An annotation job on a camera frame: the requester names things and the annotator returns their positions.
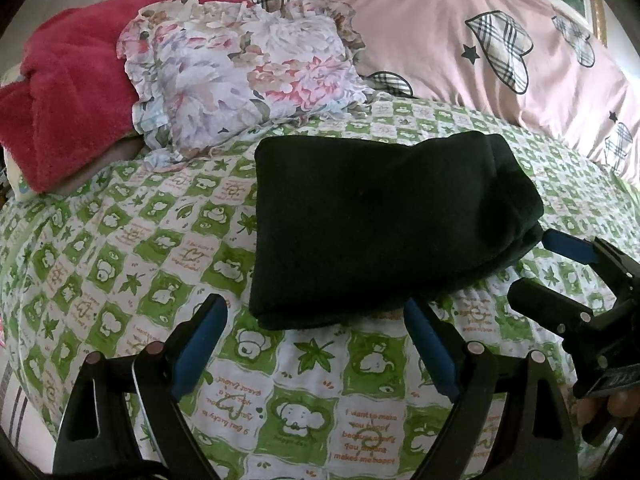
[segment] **screw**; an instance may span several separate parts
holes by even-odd
[[[466,349],[469,350],[472,354],[480,355],[484,352],[484,345],[479,343],[478,341],[472,341],[466,345]]]
[[[534,350],[533,352],[531,352],[531,358],[539,364],[545,362],[546,359],[545,355],[539,350]]]
[[[158,355],[164,349],[162,341],[152,341],[145,347],[146,353],[149,355]]]
[[[100,352],[91,352],[87,357],[84,358],[84,362],[90,365],[95,365],[100,359],[102,355]]]

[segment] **bed sheet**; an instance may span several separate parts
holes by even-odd
[[[559,142],[491,116],[382,94],[352,120],[311,119],[247,133],[180,170],[116,163],[73,196],[11,202],[0,212],[0,306],[22,387],[53,435],[85,356],[164,340],[212,292],[229,322],[200,382],[180,403],[222,478],[409,478],[449,412],[407,337],[400,310],[302,332],[261,330],[246,307],[256,229],[254,150],[264,136],[354,137],[414,144],[458,131],[498,133],[543,198],[542,225],[601,236],[638,258],[638,194]],[[510,309],[520,276],[596,312],[612,296],[588,268],[534,248],[516,266],[442,298],[438,315],[467,340],[524,356],[540,349],[572,405],[572,361],[552,333]],[[467,468],[488,457],[497,399]],[[129,399],[146,456],[154,450]],[[580,444],[586,474],[602,449]]]

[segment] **black fabric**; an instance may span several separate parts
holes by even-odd
[[[542,238],[542,200],[498,135],[415,146],[269,137],[255,160],[249,310],[268,330],[397,308],[411,294],[435,299]]]

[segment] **floral pillow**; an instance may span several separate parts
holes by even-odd
[[[249,3],[171,0],[140,9],[118,41],[140,100],[133,123],[152,161],[179,162],[274,121],[341,112],[371,90],[352,60],[364,47],[353,9],[293,0],[277,12]]]

